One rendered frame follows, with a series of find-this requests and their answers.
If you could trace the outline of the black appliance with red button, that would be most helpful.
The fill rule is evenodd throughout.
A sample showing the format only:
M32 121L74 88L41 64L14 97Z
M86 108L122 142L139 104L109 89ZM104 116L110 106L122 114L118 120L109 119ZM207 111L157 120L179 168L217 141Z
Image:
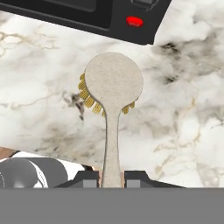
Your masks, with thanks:
M0 0L0 11L120 39L153 44L172 0Z

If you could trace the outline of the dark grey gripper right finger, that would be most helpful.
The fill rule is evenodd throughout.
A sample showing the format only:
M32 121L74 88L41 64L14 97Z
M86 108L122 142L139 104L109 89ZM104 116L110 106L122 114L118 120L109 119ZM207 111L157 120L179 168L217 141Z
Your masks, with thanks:
M125 171L125 188L180 188L180 185L173 185L161 181L152 180L146 171Z

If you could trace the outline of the beige dish brush yellow bristles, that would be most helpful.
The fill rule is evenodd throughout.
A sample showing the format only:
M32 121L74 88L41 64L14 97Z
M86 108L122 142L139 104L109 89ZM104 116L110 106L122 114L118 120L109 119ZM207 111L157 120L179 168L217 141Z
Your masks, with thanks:
M137 64L119 52L105 52L92 58L80 76L80 98L106 118L106 144L101 175L102 188L122 188L118 150L118 124L121 111L129 107L143 91L144 79Z

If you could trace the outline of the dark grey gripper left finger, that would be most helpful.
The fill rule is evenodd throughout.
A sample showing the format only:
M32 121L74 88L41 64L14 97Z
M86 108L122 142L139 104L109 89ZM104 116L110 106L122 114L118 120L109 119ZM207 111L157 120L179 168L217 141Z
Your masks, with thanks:
M78 171L74 179L63 184L57 185L57 188L98 188L98 171Z

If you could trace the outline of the white and grey round object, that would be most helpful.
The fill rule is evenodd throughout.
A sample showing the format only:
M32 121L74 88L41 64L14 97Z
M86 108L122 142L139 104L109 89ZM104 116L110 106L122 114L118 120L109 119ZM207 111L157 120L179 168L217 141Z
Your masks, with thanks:
M0 188L57 188L91 166L19 152L0 160Z

